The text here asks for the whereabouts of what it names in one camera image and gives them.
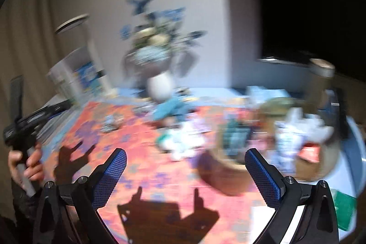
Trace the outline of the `person's left hand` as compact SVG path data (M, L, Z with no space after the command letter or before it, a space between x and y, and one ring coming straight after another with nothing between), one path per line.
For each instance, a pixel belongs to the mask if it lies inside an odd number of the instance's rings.
M22 160L22 152L18 150L10 150L8 154L8 166L12 179L16 184L25 190L22 177L26 177L29 181L42 182L44 180L44 168L41 162L42 146L37 144L33 153L25 162L25 171L21 174L17 165Z

